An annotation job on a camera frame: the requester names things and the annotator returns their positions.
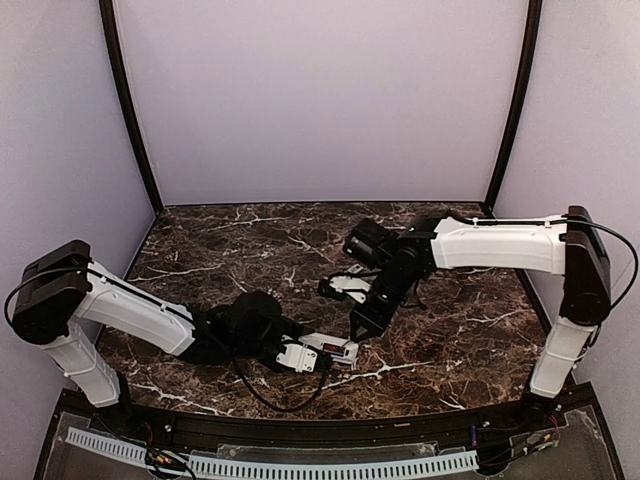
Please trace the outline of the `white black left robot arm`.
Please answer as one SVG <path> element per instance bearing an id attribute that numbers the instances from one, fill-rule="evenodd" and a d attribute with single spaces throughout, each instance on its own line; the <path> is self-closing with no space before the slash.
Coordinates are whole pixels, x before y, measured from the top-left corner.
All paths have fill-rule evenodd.
<path id="1" fill-rule="evenodd" d="M 256 359 L 275 371 L 305 371 L 313 356 L 302 331 L 264 292 L 199 313 L 119 279 L 73 240 L 29 264 L 6 297 L 4 316 L 22 340 L 45 351 L 97 408 L 123 402 L 125 382 L 97 352 L 78 322 L 100 323 L 192 365 Z"/>

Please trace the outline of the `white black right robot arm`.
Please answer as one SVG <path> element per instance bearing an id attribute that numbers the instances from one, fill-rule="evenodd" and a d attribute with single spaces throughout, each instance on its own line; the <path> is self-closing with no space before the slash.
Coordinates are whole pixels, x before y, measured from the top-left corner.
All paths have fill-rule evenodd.
<path id="1" fill-rule="evenodd" d="M 364 219 L 344 252 L 378 274 L 351 311 L 350 338 L 382 335 L 408 292 L 437 270 L 466 267 L 534 270 L 564 279 L 563 299 L 529 390 L 554 398 L 613 306 L 610 261 L 588 211 L 524 220 L 420 216 L 401 233 Z"/>

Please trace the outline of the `white air conditioner remote control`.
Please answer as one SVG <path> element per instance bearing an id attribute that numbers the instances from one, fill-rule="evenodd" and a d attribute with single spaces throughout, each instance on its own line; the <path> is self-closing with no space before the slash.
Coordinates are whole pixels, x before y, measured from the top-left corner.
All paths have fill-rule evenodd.
<path id="1" fill-rule="evenodd" d="M 359 345 L 348 339 L 315 332 L 300 336 L 298 340 L 306 346 L 329 354 L 337 363 L 351 367 L 357 363 Z"/>

